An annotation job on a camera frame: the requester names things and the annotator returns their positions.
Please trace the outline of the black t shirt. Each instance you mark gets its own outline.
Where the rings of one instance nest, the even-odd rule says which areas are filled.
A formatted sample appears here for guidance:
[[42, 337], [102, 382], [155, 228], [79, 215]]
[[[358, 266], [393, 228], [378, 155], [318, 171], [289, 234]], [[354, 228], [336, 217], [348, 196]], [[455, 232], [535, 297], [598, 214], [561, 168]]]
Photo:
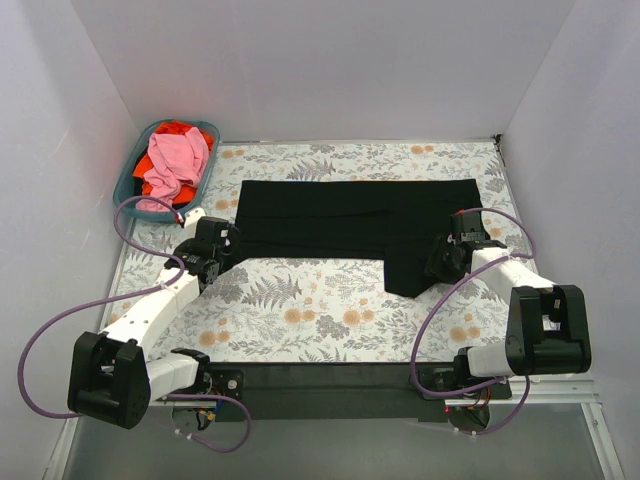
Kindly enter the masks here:
[[384, 264], [386, 292], [415, 298], [438, 283], [426, 270], [454, 213], [478, 207], [473, 179], [249, 181], [240, 191], [232, 259], [364, 259]]

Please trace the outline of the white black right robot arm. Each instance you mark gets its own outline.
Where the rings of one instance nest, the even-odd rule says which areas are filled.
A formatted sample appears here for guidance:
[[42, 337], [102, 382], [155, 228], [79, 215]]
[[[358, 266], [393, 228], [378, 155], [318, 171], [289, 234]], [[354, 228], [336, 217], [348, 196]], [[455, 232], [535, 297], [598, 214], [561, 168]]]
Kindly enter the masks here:
[[523, 263], [530, 254], [491, 239], [484, 211], [470, 208], [451, 216], [450, 233], [438, 239], [426, 271], [453, 291], [471, 279], [482, 280], [508, 305], [506, 334], [496, 343], [463, 348], [443, 389], [422, 385], [412, 356], [410, 382], [431, 398], [471, 398], [513, 376], [582, 374], [591, 367], [582, 290], [540, 276]]

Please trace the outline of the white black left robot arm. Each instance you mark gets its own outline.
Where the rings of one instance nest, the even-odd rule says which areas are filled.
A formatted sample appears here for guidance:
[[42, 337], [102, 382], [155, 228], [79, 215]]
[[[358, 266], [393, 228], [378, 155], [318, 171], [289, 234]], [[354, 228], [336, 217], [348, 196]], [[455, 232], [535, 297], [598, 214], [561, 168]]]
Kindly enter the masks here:
[[211, 392], [208, 355], [177, 348], [159, 360], [149, 357], [178, 315], [230, 269], [240, 239], [235, 225], [200, 210], [188, 214], [184, 227], [189, 236], [165, 262], [152, 293], [101, 332], [76, 340], [67, 398], [72, 412], [131, 429], [155, 400], [175, 392], [200, 400]]

